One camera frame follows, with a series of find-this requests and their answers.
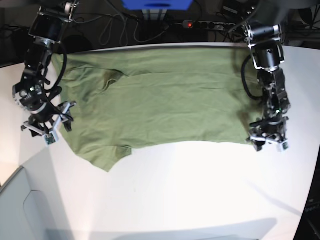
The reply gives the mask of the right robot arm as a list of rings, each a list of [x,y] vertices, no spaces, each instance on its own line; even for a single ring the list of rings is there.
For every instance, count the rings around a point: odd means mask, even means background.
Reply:
[[[79,4],[77,0],[43,0],[29,35],[34,41],[26,52],[24,70],[19,83],[12,87],[14,102],[30,116],[21,126],[33,137],[42,137],[46,145],[59,140],[57,129],[60,124],[72,131],[73,117],[70,109],[77,103],[65,101],[55,106],[52,101],[61,94],[59,86],[67,67],[67,51],[62,38]],[[47,79],[55,45],[62,49],[62,68],[54,84]]]

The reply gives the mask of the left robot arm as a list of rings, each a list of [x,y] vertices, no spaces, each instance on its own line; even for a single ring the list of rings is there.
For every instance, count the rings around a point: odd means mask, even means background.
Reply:
[[[249,125],[248,142],[256,151],[261,151],[266,144],[277,146],[283,152],[289,148],[287,133],[288,113],[291,104],[286,91],[286,78],[283,69],[284,51],[281,42],[280,25],[266,26],[258,22],[246,22],[242,26],[250,55],[241,67],[241,79],[245,80],[245,66],[253,61],[257,70],[257,81],[262,95],[254,96],[243,81],[247,95],[262,104],[262,117]]]

